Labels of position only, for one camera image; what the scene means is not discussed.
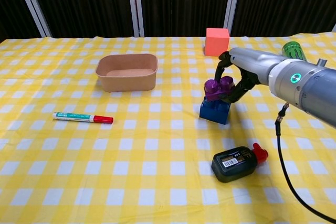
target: orange block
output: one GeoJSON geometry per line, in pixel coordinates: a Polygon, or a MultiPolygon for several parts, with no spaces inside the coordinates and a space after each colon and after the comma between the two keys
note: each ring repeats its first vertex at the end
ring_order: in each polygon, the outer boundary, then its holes
{"type": "Polygon", "coordinates": [[[227,51],[230,35],[226,28],[207,28],[205,37],[205,55],[219,56],[227,51]]]}

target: blue block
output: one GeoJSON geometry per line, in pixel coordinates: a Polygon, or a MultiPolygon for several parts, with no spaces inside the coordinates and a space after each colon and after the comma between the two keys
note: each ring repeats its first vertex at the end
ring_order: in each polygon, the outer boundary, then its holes
{"type": "Polygon", "coordinates": [[[200,117],[220,124],[227,123],[230,103],[221,100],[207,102],[204,97],[200,108],[200,117]]]}

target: toy building block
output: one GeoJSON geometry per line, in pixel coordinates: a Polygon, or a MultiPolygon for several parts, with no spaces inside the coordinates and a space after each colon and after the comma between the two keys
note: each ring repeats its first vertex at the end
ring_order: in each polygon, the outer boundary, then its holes
{"type": "Polygon", "coordinates": [[[200,108],[200,117],[220,124],[227,123],[230,103],[222,100],[208,102],[204,97],[200,108]]]}
{"type": "Polygon", "coordinates": [[[205,36],[205,55],[219,56],[227,51],[230,35],[226,28],[207,28],[205,36]]]}
{"type": "Polygon", "coordinates": [[[222,77],[219,83],[212,79],[207,80],[204,84],[206,101],[212,102],[219,100],[220,94],[230,94],[233,87],[233,78],[230,76],[222,77]]]}

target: yellow checkered tablecloth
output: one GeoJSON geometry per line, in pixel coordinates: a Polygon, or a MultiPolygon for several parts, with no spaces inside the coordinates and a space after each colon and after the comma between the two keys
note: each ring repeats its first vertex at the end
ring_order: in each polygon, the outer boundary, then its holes
{"type": "MultiPolygon", "coordinates": [[[[308,61],[336,68],[336,34],[231,38],[230,47],[281,53],[298,41],[308,61]]],[[[204,38],[39,38],[0,44],[0,222],[321,223],[291,194],[274,120],[283,101],[256,86],[229,125],[198,118],[216,57],[204,38]],[[109,54],[155,54],[156,87],[106,93],[95,67],[109,54]],[[110,115],[112,125],[55,121],[54,111],[110,115]],[[217,181],[213,155],[258,142],[252,175],[217,181]]],[[[226,73],[240,79],[232,67],[226,73]]],[[[336,130],[290,107],[283,154],[299,195],[336,218],[336,130]]]]}

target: green can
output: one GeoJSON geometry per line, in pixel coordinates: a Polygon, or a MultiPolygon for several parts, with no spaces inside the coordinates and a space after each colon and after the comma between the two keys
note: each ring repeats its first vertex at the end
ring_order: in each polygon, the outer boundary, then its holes
{"type": "Polygon", "coordinates": [[[290,41],[282,47],[282,55],[291,59],[307,61],[305,53],[296,41],[290,41]]]}

